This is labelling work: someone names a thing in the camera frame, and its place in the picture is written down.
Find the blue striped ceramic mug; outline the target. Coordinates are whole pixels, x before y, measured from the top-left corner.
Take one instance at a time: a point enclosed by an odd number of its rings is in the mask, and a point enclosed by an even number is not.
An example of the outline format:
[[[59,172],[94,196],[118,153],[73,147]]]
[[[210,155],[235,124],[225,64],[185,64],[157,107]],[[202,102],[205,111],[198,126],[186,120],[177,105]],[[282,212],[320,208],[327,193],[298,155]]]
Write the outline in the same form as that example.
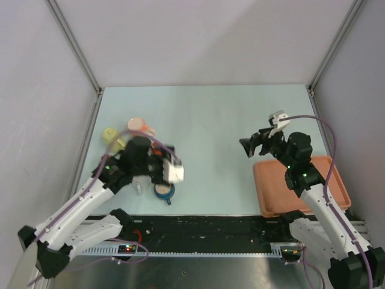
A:
[[[154,185],[153,191],[156,197],[166,201],[168,205],[171,205],[171,198],[175,194],[175,186],[173,184],[169,186],[156,184]]]

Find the large pink mug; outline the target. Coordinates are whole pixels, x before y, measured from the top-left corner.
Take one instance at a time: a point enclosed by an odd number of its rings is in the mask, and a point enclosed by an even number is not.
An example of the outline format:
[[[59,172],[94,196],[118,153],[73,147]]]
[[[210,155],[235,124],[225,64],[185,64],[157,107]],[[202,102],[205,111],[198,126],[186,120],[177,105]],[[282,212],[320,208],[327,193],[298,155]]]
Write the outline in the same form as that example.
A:
[[[127,123],[127,128],[132,131],[141,131],[150,136],[154,136],[156,131],[150,127],[143,118],[141,117],[133,117]]]

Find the yellow mug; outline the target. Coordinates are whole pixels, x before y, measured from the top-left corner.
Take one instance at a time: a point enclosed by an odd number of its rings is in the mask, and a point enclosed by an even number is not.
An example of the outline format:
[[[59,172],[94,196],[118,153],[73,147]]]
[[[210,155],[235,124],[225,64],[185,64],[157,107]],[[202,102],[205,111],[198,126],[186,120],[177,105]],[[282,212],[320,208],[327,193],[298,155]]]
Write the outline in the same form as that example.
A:
[[[104,143],[109,146],[111,145],[110,152],[117,153],[123,150],[126,147],[126,142],[122,138],[117,138],[115,142],[112,144],[112,141],[119,135],[120,133],[115,128],[106,128],[102,133],[102,139]]]

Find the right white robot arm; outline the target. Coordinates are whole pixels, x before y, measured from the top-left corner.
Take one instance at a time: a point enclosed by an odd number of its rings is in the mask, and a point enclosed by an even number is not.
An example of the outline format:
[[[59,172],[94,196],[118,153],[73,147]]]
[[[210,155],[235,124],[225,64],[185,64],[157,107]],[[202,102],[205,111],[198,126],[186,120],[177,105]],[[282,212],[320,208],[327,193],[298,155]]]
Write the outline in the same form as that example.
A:
[[[282,240],[297,239],[329,265],[327,274],[333,288],[375,288],[384,282],[384,249],[372,247],[339,208],[326,180],[311,160],[309,135],[293,132],[289,138],[271,128],[260,129],[239,139],[248,157],[257,147],[260,155],[271,154],[286,167],[285,182],[312,211],[319,227],[298,210],[285,214],[279,224]]]

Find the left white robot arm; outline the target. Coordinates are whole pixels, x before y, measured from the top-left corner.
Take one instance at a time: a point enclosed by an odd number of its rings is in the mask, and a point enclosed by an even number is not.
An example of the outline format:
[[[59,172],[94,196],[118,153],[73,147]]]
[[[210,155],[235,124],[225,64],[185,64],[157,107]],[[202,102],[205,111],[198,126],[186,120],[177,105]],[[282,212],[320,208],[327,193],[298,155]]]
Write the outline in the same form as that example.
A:
[[[24,250],[36,244],[35,266],[43,278],[56,277],[75,256],[100,242],[139,238],[133,218],[121,208],[85,228],[79,227],[96,208],[136,177],[147,178],[155,187],[167,188],[162,198],[168,200],[175,185],[184,180],[184,167],[173,146],[135,136],[124,149],[105,154],[82,188],[57,212],[35,227],[25,225],[19,230],[17,235]]]

